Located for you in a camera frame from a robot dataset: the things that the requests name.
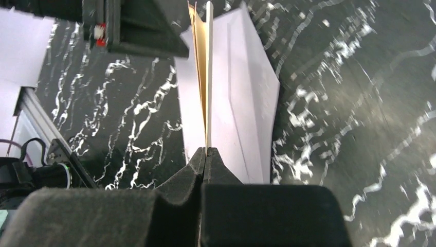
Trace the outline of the brown kraft envelope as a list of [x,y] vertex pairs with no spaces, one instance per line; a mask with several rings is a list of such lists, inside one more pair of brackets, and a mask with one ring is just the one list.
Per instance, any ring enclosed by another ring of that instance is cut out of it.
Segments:
[[213,3],[206,2],[206,19],[202,21],[197,4],[189,4],[193,47],[202,116],[205,128],[205,151],[211,147],[212,72],[213,72]]

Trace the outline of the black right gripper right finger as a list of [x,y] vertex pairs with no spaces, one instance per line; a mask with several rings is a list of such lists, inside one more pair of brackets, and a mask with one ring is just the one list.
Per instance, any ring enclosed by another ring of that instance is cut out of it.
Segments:
[[202,246],[351,246],[334,194],[318,185],[243,184],[217,148],[205,157]]

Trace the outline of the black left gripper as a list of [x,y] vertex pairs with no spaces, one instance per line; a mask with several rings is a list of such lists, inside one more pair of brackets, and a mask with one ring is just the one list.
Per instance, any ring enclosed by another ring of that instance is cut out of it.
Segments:
[[[105,47],[105,1],[4,0],[1,8],[38,17],[81,23],[91,47]],[[189,56],[189,48],[173,30],[156,1],[108,2],[108,51],[143,57]]]

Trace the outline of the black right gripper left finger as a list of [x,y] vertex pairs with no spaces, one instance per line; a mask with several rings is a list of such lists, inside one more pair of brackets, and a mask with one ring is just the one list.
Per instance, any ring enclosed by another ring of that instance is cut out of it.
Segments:
[[197,246],[203,148],[153,190],[43,188],[20,204],[1,246]]

